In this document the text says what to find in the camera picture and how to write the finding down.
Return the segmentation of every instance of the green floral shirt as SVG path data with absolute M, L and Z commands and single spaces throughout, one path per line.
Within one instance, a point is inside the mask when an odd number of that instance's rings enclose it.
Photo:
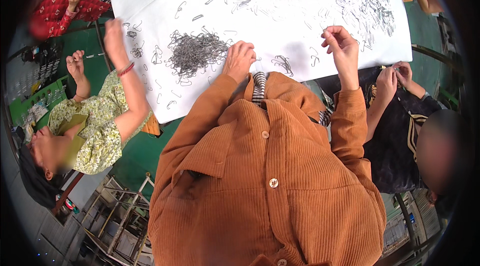
M 122 156 L 122 149 L 127 142 L 142 130 L 152 115 L 150 111 L 145 121 L 122 143 L 114 119 L 127 110 L 122 84 L 116 71 L 112 71 L 105 78 L 98 96 L 81 102 L 65 99 L 56 105 L 50 113 L 48 127 L 57 135 L 64 120 L 70 121 L 75 114 L 87 116 L 85 128 L 77 134 L 85 143 L 78 150 L 73 168 L 85 174 L 96 174 L 112 166 Z

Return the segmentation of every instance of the collar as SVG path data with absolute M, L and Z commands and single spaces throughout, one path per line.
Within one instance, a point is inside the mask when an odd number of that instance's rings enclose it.
M 74 127 L 77 124 L 80 124 L 78 131 L 75 133 L 72 142 L 70 143 L 67 149 L 67 155 L 65 155 L 65 164 L 68 167 L 73 167 L 77 160 L 77 153 L 80 151 L 81 147 L 85 143 L 85 139 L 78 136 L 78 133 L 85 128 L 85 123 L 87 121 L 87 116 L 81 114 L 74 114 L 71 117 L 71 120 L 67 122 L 66 119 L 63 119 L 62 123 L 60 124 L 60 128 L 58 129 L 57 136 L 63 136 L 63 134 Z

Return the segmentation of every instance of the bracelet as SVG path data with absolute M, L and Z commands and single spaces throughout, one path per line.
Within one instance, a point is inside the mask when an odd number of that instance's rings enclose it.
M 132 62 L 130 65 L 125 67 L 122 71 L 117 71 L 117 77 L 121 77 L 123 74 L 127 73 L 130 71 L 133 67 L 135 66 L 135 63 Z

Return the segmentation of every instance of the orange corduroy jacket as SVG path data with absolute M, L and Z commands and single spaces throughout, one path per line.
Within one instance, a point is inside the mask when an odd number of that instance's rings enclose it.
M 155 265 L 374 264 L 386 213 L 363 159 L 361 89 L 336 94 L 330 144 L 305 86 L 272 72 L 258 107 L 253 85 L 232 100 L 237 83 L 221 74 L 161 153 Z

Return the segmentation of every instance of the white table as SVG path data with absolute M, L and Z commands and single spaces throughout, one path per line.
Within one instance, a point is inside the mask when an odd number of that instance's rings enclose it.
M 402 0 L 112 0 L 112 6 L 125 23 L 127 52 L 160 123 L 186 115 L 222 69 L 220 63 L 195 77 L 175 75 L 166 63 L 175 30 L 251 42 L 261 59 L 251 71 L 285 72 L 274 61 L 281 55 L 299 82 L 337 74 L 333 57 L 320 46 L 329 25 L 345 26 L 358 40 L 359 68 L 412 59 Z

